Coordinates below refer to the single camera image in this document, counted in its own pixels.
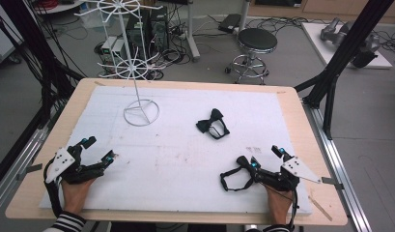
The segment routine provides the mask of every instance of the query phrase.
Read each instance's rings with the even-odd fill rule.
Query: black bow tie
[[[227,130],[227,127],[225,126],[224,121],[222,120],[222,117],[223,117],[223,115],[221,114],[221,112],[218,109],[214,108],[212,110],[212,115],[210,116],[210,119],[209,120],[200,120],[197,122],[196,126],[200,132],[204,133],[206,131],[209,131],[210,135],[213,138],[220,139],[230,133],[230,131]],[[216,128],[212,127],[212,123],[217,120],[219,120],[221,122],[221,124],[223,125],[224,134],[220,134]]]

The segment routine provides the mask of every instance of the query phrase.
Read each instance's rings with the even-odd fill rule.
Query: person
[[[86,196],[91,184],[95,179],[78,185],[70,185],[65,181],[61,182],[64,192],[65,206],[64,211],[57,218],[55,223],[43,232],[80,232],[86,223],[86,220],[80,216],[85,204]],[[271,226],[267,227],[264,232],[290,232],[286,224],[288,210],[292,204],[293,193],[291,191],[277,191],[275,188],[265,186],[268,193],[268,207],[271,218]],[[147,228],[155,228],[151,223],[144,223]],[[189,226],[189,232],[197,231],[221,231],[225,225],[197,225]]]

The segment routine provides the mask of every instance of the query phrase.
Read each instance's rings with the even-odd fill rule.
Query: aluminum profile rail
[[[339,184],[342,184],[344,189],[339,190],[345,203],[347,204],[349,214],[352,217],[353,225],[359,232],[371,232],[371,226],[369,221],[362,210],[362,206],[357,199],[356,193],[354,192],[351,180],[345,170],[345,166],[339,156],[338,150],[333,143],[333,140],[329,140],[324,133],[323,124],[324,116],[320,109],[314,109],[308,105],[304,105],[306,110],[309,110],[312,115],[321,141],[324,144],[324,151],[326,158],[329,160],[331,171]]]
[[[34,160],[36,154],[41,149],[48,136],[48,127],[45,126],[41,130],[35,130],[28,143],[23,148],[21,154],[15,160],[10,170],[0,182],[0,208],[16,188],[23,177],[27,174],[26,169]]]

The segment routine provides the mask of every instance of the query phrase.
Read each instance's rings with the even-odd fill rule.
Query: black sleeve
[[[86,220],[83,217],[64,211],[51,228],[59,229],[63,232],[80,232],[85,223]]]
[[[287,225],[275,224],[263,230],[263,232],[291,232]]]

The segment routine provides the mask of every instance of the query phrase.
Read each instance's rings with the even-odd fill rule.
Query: round stool
[[[233,62],[225,69],[226,73],[231,70],[240,74],[236,84],[243,77],[260,78],[261,85],[265,85],[264,77],[269,75],[266,63],[256,54],[268,54],[275,50],[277,40],[270,32],[260,28],[246,28],[239,32],[238,36],[243,55],[234,58]]]

